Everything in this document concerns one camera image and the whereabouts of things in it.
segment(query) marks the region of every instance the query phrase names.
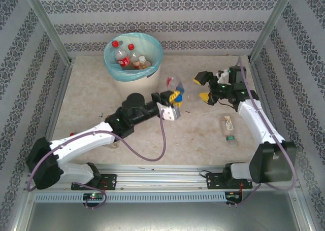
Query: bottle label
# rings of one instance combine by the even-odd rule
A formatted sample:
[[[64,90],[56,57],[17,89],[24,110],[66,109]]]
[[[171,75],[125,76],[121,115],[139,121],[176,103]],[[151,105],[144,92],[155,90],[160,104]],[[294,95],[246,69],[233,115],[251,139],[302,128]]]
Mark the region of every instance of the bottle label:
[[[233,123],[229,116],[225,116],[224,121],[225,121],[225,127],[227,128],[228,131],[234,130]]]
[[[234,140],[235,137],[234,136],[227,136],[225,139],[226,139],[226,141],[231,141],[231,140]]]
[[[133,62],[133,67],[134,67],[135,69],[139,69],[139,63],[140,63],[140,61]]]
[[[131,60],[130,60],[129,56],[126,56],[124,59],[118,60],[117,62],[119,65],[121,65],[121,67],[125,67],[125,66],[129,65],[130,61]]]

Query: trash bin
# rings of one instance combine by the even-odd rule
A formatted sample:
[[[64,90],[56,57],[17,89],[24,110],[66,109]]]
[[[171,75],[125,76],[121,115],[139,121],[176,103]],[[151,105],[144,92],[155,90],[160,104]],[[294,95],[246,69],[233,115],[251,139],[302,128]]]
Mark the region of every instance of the trash bin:
[[[115,60],[115,52],[112,47],[114,40],[118,41],[119,46],[126,51],[128,51],[128,44],[134,44],[137,52],[145,56],[152,66],[144,70],[123,70]],[[104,64],[114,78],[114,85],[123,100],[134,92],[141,93],[146,101],[151,100],[151,93],[158,92],[162,59],[163,48],[159,41],[144,33],[128,33],[117,36],[104,49]]]

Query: patterned wallpaper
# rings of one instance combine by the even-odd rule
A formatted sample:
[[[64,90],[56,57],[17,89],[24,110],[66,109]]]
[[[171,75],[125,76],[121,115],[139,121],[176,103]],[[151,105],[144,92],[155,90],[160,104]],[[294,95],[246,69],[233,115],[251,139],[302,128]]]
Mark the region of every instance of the patterned wallpaper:
[[[102,54],[126,32],[165,54],[248,55],[277,0],[40,0],[71,57]]]
[[[325,230],[325,0],[290,0],[255,66],[279,132],[298,147],[296,169],[316,230]]]
[[[0,230],[25,183],[25,158],[45,135],[66,65],[27,0],[0,0]]]

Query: beige floor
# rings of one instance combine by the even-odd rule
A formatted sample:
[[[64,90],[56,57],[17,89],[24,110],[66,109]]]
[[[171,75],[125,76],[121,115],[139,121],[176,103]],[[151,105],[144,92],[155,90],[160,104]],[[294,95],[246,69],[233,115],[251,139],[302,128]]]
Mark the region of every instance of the beige floor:
[[[73,162],[201,166],[250,160],[257,144],[243,118],[227,106],[205,104],[199,98],[199,93],[208,91],[207,86],[199,86],[192,81],[197,72],[224,70],[235,65],[237,59],[236,56],[164,57],[160,91],[166,90],[166,76],[174,73],[183,82],[185,98],[180,119],[164,121],[167,150],[160,161],[146,162],[119,143],[116,149],[98,147],[75,158]],[[242,60],[247,68],[248,81],[254,89],[247,58],[243,56]],[[112,80],[105,69],[102,56],[77,57],[55,128],[54,140],[65,138],[71,132],[89,129],[116,111],[121,98],[112,87]],[[229,148],[221,135],[218,116],[222,113],[232,114],[238,144],[235,148]],[[127,137],[126,141],[140,154],[149,158],[158,157],[163,147],[158,117],[136,125],[135,133]]]

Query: light blue trash bag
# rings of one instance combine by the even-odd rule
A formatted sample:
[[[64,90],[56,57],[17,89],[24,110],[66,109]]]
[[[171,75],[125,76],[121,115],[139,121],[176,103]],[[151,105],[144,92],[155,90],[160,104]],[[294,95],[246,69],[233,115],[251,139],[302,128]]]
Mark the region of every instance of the light blue trash bag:
[[[152,66],[144,70],[123,70],[115,60],[116,50],[112,47],[112,41],[114,40],[118,41],[119,46],[128,54],[131,52],[127,46],[132,43],[135,50],[141,56],[145,56],[146,60],[152,63]],[[104,49],[104,64],[115,80],[133,81],[153,75],[158,70],[163,55],[163,48],[154,37],[144,33],[127,33],[114,38],[107,44]]]

